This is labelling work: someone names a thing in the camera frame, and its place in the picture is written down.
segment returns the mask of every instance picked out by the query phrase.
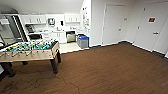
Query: doorway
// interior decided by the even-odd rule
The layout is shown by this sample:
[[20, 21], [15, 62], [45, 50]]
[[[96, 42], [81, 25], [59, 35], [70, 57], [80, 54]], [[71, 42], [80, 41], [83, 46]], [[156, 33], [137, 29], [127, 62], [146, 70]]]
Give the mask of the doorway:
[[153, 50], [167, 18], [167, 9], [168, 2], [146, 5], [133, 45], [148, 51]]
[[117, 44], [123, 19], [122, 5], [106, 5], [104, 16], [104, 28], [102, 35], [102, 46]]

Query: ceiling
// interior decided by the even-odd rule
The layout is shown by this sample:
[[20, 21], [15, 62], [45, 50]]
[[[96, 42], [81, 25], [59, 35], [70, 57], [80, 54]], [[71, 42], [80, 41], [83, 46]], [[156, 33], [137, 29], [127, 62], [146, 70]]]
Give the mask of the ceiling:
[[0, 5], [16, 9], [20, 14], [79, 13], [84, 0], [0, 0]]

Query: white cabinet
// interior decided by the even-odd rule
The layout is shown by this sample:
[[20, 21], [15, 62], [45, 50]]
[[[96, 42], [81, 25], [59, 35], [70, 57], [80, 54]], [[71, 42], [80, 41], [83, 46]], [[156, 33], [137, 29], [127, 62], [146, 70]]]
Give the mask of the white cabinet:
[[52, 32], [50, 37], [53, 40], [60, 41], [59, 33], [57, 33], [57, 32]]
[[50, 32], [42, 33], [42, 39], [45, 40], [56, 40], [59, 43], [67, 43], [66, 32]]
[[21, 15], [21, 17], [23, 17], [25, 24], [32, 24], [32, 21], [29, 15]]
[[43, 40], [51, 40], [51, 33], [42, 33], [41, 35]]
[[45, 24], [45, 15], [30, 15], [31, 21], [34, 24]]
[[59, 43], [67, 43], [66, 32], [59, 33]]
[[25, 24], [45, 24], [45, 15], [21, 15]]
[[52, 32], [51, 39], [59, 41], [59, 43], [67, 43], [66, 32]]
[[77, 14], [74, 15], [65, 15], [65, 22], [80, 22], [80, 16]]

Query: blue recycling bin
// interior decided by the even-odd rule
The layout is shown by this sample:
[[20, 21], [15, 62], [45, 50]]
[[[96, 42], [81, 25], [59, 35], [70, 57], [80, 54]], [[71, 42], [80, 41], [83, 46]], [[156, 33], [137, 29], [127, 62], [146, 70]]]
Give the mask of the blue recycling bin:
[[89, 37], [87, 36], [78, 37], [77, 44], [81, 49], [88, 48], [89, 47]]

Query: brown carpet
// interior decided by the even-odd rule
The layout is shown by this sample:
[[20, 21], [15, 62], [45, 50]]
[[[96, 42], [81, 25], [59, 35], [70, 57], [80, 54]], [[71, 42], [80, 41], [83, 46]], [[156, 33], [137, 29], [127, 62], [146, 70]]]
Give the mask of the brown carpet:
[[61, 57], [57, 75], [49, 60], [14, 62], [0, 94], [168, 94], [168, 61], [127, 43]]

